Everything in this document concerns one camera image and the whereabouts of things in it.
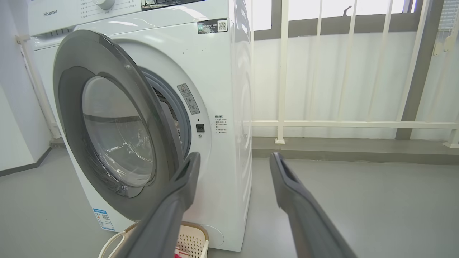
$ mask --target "gray floor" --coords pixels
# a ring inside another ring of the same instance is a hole
[[[459,166],[289,160],[360,258],[457,257]],[[39,168],[0,177],[0,257],[97,257],[101,230],[67,151]],[[254,159],[241,253],[210,258],[295,257],[267,159]]]

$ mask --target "hisense logo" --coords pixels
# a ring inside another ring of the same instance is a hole
[[[54,10],[54,11],[46,11],[43,13],[43,16],[48,16],[48,15],[51,15],[51,14],[56,14],[57,13],[57,10]]]

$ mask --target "sticker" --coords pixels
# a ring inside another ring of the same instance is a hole
[[[110,218],[107,215],[107,212],[104,210],[98,210],[98,209],[93,209],[95,216],[99,220],[99,224],[101,224],[101,227],[105,230],[113,230],[115,231],[115,228],[112,225],[112,222],[110,221]]]
[[[227,19],[217,19],[217,20],[198,22],[198,34],[227,32],[227,31],[228,31],[228,20]]]
[[[226,118],[223,116],[215,116],[215,132],[217,134],[227,134],[227,125]]]
[[[190,89],[186,84],[181,84],[177,86],[177,88],[180,90],[180,93],[183,96],[183,99],[185,100],[186,104],[188,105],[188,108],[190,109],[190,112],[192,115],[199,114],[199,108],[198,105],[196,104],[195,98],[193,97],[193,94],[191,94]]]

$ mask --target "control knob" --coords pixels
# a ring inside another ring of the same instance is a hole
[[[115,4],[115,0],[92,0],[92,1],[104,10],[110,9]]]

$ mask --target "washing machine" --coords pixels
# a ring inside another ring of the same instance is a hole
[[[240,251],[252,185],[245,1],[34,0],[28,12],[40,77],[101,227],[140,220],[197,151],[183,220],[202,225],[210,247]]]

